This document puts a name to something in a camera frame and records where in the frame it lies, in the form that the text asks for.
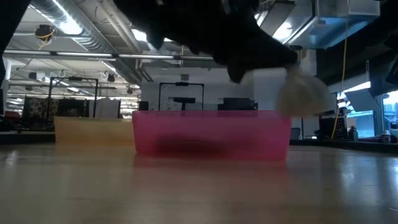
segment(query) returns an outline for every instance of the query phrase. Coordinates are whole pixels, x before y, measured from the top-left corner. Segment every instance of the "pink plastic bin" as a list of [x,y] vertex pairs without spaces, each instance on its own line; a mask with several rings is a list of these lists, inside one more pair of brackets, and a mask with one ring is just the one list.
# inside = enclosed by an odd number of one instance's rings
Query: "pink plastic bin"
[[136,150],[149,156],[286,158],[290,120],[275,111],[138,111]]

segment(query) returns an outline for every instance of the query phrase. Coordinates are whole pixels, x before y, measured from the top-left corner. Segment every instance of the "hanging cable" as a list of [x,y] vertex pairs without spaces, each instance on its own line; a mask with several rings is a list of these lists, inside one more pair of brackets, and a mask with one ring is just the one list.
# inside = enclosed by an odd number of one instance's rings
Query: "hanging cable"
[[[348,0],[348,2],[347,2],[347,18],[346,18],[346,37],[345,37],[345,41],[344,41],[344,55],[343,55],[343,73],[341,75],[340,94],[342,94],[342,92],[343,92],[344,77],[346,75],[346,59],[347,59],[347,43],[348,43],[348,17],[349,17],[350,5],[351,5],[351,0]],[[338,104],[337,104],[337,115],[336,115],[336,119],[335,119],[335,125],[333,127],[333,132],[331,133],[332,140],[335,138],[339,110],[340,110],[340,108],[338,107]]]

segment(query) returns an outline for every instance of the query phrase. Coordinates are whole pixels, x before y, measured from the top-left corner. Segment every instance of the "white cloth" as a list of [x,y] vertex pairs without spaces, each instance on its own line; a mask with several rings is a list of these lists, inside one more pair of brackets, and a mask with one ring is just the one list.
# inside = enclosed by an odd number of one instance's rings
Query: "white cloth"
[[[95,118],[118,118],[120,100],[97,100]],[[90,101],[90,117],[93,117],[94,101]]]

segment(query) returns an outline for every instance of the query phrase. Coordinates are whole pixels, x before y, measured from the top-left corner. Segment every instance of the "wooden table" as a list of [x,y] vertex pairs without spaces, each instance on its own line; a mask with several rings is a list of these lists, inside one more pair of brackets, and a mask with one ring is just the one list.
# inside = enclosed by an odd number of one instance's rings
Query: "wooden table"
[[386,154],[292,147],[278,163],[74,149],[2,146],[0,223],[398,223],[398,158]]

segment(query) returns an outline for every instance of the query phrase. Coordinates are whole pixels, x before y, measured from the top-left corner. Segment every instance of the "pink container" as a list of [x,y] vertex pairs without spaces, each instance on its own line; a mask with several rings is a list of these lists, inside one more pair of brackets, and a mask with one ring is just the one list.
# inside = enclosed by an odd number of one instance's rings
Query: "pink container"
[[138,111],[133,117],[143,155],[283,161],[289,148],[290,119],[275,111]]

